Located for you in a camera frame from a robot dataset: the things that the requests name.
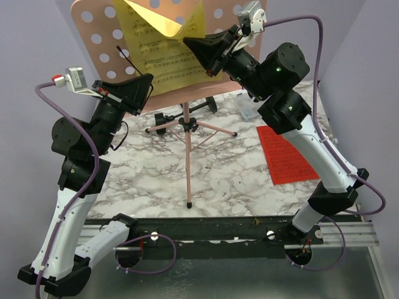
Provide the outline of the yellow sheet music page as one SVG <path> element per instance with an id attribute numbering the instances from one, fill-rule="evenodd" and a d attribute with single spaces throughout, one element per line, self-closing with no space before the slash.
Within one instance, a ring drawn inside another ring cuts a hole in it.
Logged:
<path id="1" fill-rule="evenodd" d="M 114 1 L 114 9 L 127 43 L 131 61 L 143 73 L 153 75 L 152 95 L 197 83 L 217 82 L 222 75 L 206 75 L 185 37 L 205 36 L 205 14 L 200 1 L 183 24 L 132 1 Z"/>

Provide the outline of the pink perforated music stand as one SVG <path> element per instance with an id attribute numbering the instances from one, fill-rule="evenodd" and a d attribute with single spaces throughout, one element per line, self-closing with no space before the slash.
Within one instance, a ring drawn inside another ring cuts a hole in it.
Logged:
<path id="1" fill-rule="evenodd" d="M 70 13 L 100 80 L 120 83 L 145 73 L 131 61 L 113 2 L 75 1 L 71 5 Z M 158 4 L 153 4 L 151 1 L 132 2 L 183 24 L 190 16 L 191 10 L 200 1 L 160 1 Z M 225 31 L 235 24 L 235 16 L 244 5 L 242 1 L 202 2 L 205 14 L 205 35 Z M 186 152 L 191 153 L 191 133 L 201 126 L 201 122 L 191 117 L 190 102 L 199 99 L 206 100 L 239 88 L 239 85 L 226 74 L 221 73 L 221 75 L 222 80 L 217 82 L 197 83 L 160 95 L 152 95 L 151 92 L 144 107 L 145 112 L 177 104 L 183 107 L 182 115 L 169 123 L 164 123 L 158 116 L 155 120 L 155 131 L 180 126 L 185 132 L 183 142 Z"/>

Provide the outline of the red paper sheet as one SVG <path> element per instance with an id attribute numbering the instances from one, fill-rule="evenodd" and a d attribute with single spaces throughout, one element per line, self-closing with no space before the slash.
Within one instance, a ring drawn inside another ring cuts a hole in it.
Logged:
<path id="1" fill-rule="evenodd" d="M 274 185 L 319 178 L 303 156 L 282 136 L 275 134 L 270 127 L 257 126 L 256 131 Z"/>

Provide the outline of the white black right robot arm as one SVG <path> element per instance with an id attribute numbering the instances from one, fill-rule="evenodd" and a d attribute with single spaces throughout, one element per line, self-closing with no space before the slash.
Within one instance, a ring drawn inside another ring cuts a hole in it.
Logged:
<path id="1" fill-rule="evenodd" d="M 299 46 L 285 42 L 258 62 L 239 45 L 242 39 L 239 27 L 233 25 L 204 38 L 185 37 L 183 42 L 208 76 L 224 72 L 262 101 L 257 112 L 265 124 L 298 150 L 318 174 L 320 183 L 286 230 L 292 243 L 301 244 L 323 217 L 353 206 L 368 171 L 344 160 L 332 142 L 320 136 L 311 107 L 294 91 L 310 71 Z"/>

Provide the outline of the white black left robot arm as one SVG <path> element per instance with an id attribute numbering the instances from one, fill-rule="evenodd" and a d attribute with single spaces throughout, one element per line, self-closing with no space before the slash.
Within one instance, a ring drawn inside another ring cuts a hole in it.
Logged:
<path id="1" fill-rule="evenodd" d="M 126 114 L 141 114 L 153 86 L 153 75 L 143 74 L 120 83 L 97 80 L 88 88 L 83 75 L 56 75 L 36 86 L 38 96 L 47 87 L 68 87 L 98 99 L 90 121 L 61 113 L 52 127 L 53 152 L 64 157 L 58 180 L 57 203 L 45 241 L 32 263 L 22 267 L 18 279 L 34 285 L 36 295 L 74 297 L 87 284 L 94 266 L 122 243 L 131 246 L 138 231 L 131 217 L 119 215 L 110 228 L 84 245 L 78 240 L 85 220 L 100 194 L 110 163 L 103 156 Z"/>

